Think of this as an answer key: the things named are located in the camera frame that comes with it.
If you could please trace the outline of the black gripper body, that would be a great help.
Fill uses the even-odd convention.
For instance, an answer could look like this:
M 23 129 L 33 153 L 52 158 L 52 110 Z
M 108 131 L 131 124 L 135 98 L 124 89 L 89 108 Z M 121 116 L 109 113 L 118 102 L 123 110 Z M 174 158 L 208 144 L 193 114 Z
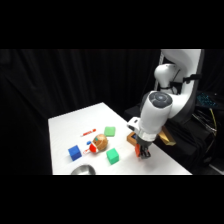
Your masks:
M 151 145 L 151 142 L 145 141 L 141 138 L 137 138 L 137 143 L 140 145 L 140 148 L 144 151 L 148 150 Z

